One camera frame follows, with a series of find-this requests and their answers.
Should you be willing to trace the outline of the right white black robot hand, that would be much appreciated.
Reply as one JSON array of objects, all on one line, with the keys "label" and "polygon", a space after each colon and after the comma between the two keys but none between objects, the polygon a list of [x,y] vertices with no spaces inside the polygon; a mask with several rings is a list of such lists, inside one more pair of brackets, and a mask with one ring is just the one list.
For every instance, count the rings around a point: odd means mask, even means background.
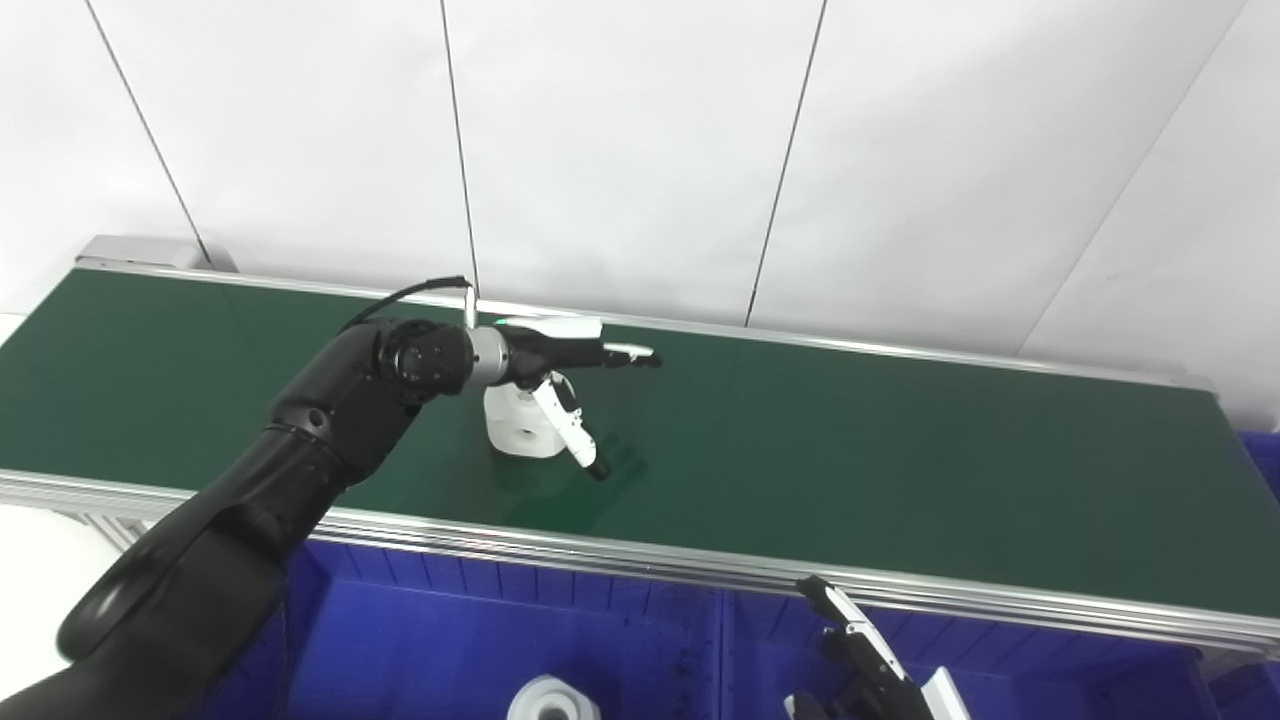
[{"label": "right white black robot hand", "polygon": [[795,580],[810,610],[833,623],[819,639],[822,655],[852,671],[828,702],[806,691],[783,700],[790,719],[969,719],[951,673],[937,667],[922,684],[900,662],[879,628],[838,587],[818,575]]}]

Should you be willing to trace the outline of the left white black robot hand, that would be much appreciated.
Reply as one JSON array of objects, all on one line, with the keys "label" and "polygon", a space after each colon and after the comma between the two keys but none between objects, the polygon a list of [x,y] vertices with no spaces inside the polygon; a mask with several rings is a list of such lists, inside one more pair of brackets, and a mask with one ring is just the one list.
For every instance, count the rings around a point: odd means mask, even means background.
[{"label": "left white black robot hand", "polygon": [[663,365],[652,347],[603,340],[604,324],[590,316],[507,316],[493,324],[506,342],[503,380],[529,395],[577,465],[604,480],[611,465],[582,419],[582,409],[563,377],[571,369]]}]

